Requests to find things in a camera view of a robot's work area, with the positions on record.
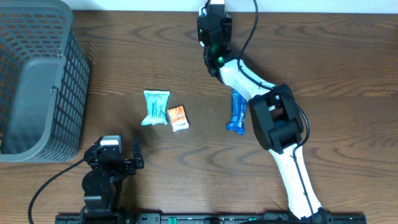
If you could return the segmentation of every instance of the orange packet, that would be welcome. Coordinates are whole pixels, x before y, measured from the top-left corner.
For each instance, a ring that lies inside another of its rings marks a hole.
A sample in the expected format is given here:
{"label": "orange packet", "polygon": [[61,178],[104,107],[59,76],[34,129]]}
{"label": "orange packet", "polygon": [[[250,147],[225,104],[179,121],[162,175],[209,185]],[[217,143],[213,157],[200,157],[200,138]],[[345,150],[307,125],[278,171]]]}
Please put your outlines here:
{"label": "orange packet", "polygon": [[189,128],[187,117],[183,106],[167,110],[173,132]]}

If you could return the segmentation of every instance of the blue wrapper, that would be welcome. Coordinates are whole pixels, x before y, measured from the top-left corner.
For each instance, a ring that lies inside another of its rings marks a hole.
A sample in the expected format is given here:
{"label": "blue wrapper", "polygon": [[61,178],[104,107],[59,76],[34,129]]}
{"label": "blue wrapper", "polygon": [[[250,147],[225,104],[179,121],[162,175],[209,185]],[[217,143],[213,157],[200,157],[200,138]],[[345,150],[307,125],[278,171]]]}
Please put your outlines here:
{"label": "blue wrapper", "polygon": [[226,129],[230,131],[236,131],[238,134],[244,134],[244,117],[246,116],[246,109],[248,108],[248,101],[238,93],[238,91],[232,89],[232,118]]}
{"label": "blue wrapper", "polygon": [[167,124],[165,110],[170,91],[145,90],[144,95],[147,101],[148,115],[141,122],[141,125]]}

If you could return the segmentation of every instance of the white background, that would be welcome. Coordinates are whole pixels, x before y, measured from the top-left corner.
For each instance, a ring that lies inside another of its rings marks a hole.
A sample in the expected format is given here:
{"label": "white background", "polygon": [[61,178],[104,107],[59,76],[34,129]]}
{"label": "white background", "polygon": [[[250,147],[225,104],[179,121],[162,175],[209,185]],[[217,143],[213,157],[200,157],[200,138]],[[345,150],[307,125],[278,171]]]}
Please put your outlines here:
{"label": "white background", "polygon": [[[205,0],[63,0],[75,10],[197,11]],[[257,0],[261,12],[398,13],[398,0]],[[226,0],[227,11],[254,11],[252,0]]]}

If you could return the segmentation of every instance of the table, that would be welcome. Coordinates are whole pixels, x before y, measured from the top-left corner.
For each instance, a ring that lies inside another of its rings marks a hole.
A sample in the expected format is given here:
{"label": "table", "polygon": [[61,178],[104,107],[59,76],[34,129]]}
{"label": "table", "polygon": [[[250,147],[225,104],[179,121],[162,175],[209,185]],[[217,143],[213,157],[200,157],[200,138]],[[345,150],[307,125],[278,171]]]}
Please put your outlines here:
{"label": "table", "polygon": [[[253,13],[232,13],[239,50]],[[0,164],[0,223],[27,223],[27,207],[51,176],[81,159],[100,136],[119,134],[123,157],[140,136],[145,169],[126,179],[121,205],[164,213],[264,213],[288,209],[269,152],[254,136],[225,130],[231,89],[211,78],[194,12],[75,12],[74,32],[93,63],[81,150],[63,164]],[[286,83],[311,124],[304,158],[324,208],[363,212],[368,223],[398,219],[398,16],[260,13],[244,62]],[[144,90],[170,90],[188,130],[141,126]],[[82,164],[38,197],[36,223],[84,205]]]}

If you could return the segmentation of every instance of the basket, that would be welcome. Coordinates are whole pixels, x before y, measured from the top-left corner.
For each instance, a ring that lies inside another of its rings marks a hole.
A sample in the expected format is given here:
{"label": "basket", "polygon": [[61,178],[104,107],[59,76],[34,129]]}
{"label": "basket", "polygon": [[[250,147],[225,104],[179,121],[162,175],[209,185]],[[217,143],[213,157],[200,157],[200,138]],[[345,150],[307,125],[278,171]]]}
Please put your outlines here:
{"label": "basket", "polygon": [[0,1],[0,162],[63,162],[79,148],[90,69],[61,1]]}

